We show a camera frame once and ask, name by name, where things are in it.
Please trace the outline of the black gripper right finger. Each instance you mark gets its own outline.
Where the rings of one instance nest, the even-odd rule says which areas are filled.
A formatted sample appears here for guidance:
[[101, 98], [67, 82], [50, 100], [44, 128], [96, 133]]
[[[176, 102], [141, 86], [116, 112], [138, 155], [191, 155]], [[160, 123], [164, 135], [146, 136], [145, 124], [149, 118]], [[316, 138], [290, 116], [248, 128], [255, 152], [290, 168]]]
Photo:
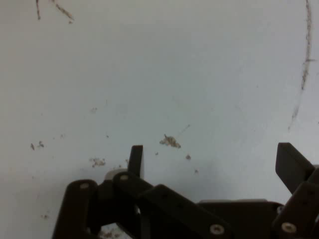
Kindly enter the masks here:
[[279, 143], [275, 171], [291, 197], [272, 224], [278, 239], [319, 237], [319, 168], [292, 144]]

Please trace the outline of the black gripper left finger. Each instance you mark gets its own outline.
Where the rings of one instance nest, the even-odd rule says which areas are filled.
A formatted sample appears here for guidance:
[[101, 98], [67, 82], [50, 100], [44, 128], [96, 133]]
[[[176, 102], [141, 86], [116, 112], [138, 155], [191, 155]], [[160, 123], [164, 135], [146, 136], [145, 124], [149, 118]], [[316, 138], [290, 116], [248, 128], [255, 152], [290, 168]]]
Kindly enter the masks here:
[[164, 185], [141, 177], [143, 147], [131, 148], [127, 169], [114, 170], [101, 184], [84, 179], [64, 193], [55, 239], [96, 239], [103, 226], [117, 224], [134, 239], [231, 239], [223, 219]]

